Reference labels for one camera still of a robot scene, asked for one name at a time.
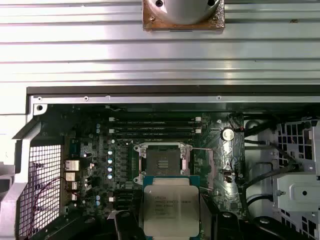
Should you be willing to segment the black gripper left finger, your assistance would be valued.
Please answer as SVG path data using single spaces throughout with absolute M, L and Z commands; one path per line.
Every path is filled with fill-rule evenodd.
M 131 211 L 113 211 L 105 218 L 85 221 L 72 240 L 142 240 L 143 230 Z

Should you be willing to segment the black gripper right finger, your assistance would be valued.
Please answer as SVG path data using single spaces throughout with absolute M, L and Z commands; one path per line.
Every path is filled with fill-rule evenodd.
M 222 211 L 210 198 L 200 199 L 201 240 L 272 240 L 271 234 Z

